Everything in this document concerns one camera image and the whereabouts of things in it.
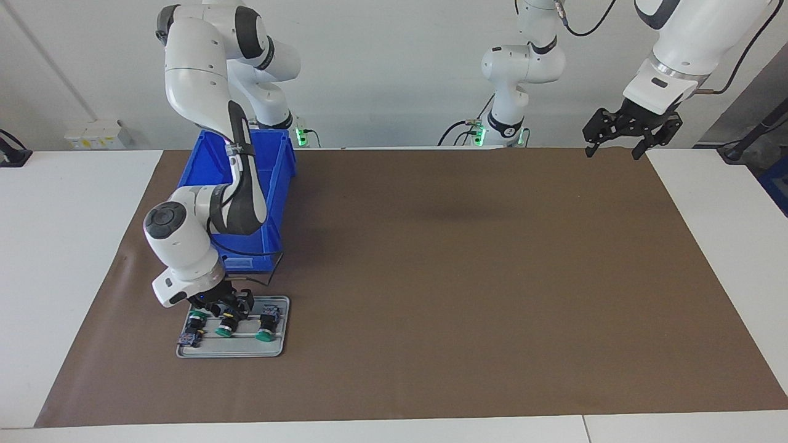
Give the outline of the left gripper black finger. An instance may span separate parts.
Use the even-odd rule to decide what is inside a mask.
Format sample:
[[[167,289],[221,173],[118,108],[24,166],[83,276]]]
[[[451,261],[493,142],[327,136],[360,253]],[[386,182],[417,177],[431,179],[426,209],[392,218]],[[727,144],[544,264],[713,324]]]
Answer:
[[[641,159],[648,150],[656,146],[667,145],[681,126],[682,119],[678,112],[668,114],[667,117],[655,122],[652,126],[643,123],[637,124],[634,127],[634,135],[640,137],[640,141],[632,150],[633,159]]]
[[[583,138],[587,143],[586,157],[588,159],[594,157],[604,142],[624,137],[629,123],[630,115],[628,113],[623,113],[622,110],[611,112],[605,108],[599,108],[582,129]]]

